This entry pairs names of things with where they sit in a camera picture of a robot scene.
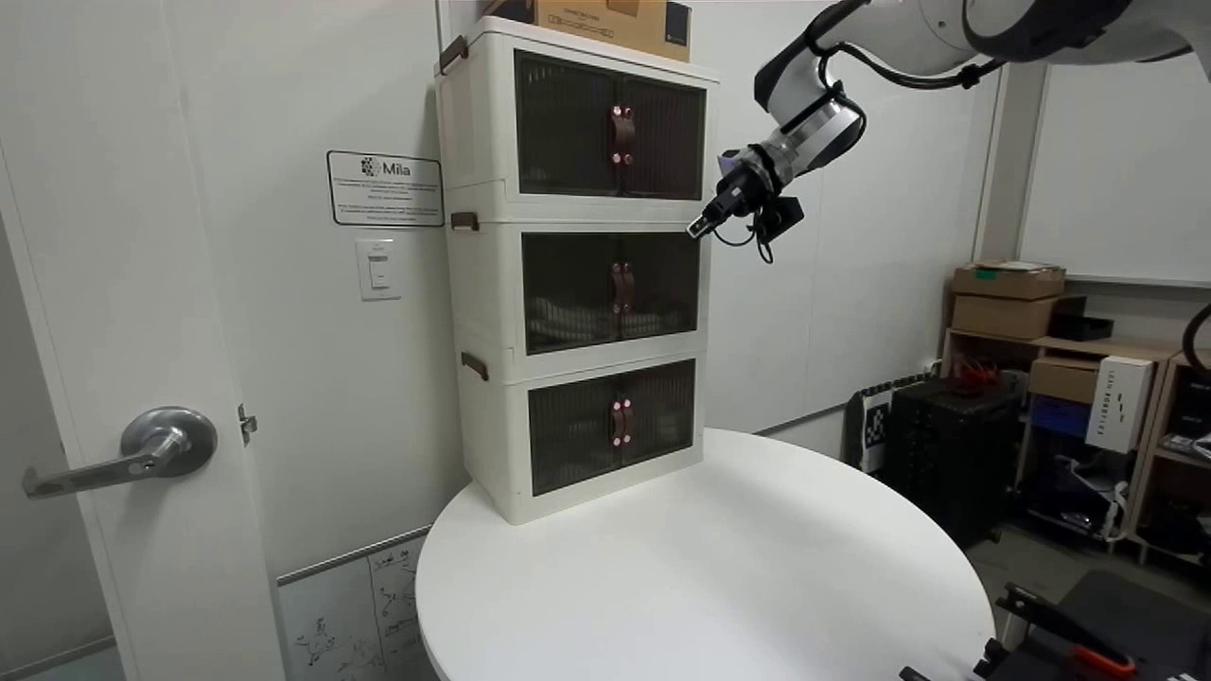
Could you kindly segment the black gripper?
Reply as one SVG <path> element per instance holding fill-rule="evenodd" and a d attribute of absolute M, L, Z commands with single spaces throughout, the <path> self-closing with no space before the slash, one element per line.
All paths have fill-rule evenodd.
<path fill-rule="evenodd" d="M 750 219 L 750 229 L 771 241 L 803 219 L 803 203 L 781 193 L 774 164 L 760 142 L 722 152 L 720 171 L 715 198 L 683 226 L 688 238 L 708 238 L 726 219 Z"/>

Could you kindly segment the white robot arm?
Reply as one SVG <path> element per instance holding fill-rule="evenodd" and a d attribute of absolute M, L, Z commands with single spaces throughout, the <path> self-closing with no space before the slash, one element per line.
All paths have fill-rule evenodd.
<path fill-rule="evenodd" d="M 803 219 L 787 185 L 865 132 L 865 108 L 828 72 L 831 58 L 898 88 L 944 91 L 1006 63 L 1152 63 L 1183 53 L 1211 72 L 1211 0 L 828 0 L 758 67 L 751 103 L 771 132 L 720 156 L 722 176 L 688 236 L 746 219 L 758 241 L 771 241 Z"/>

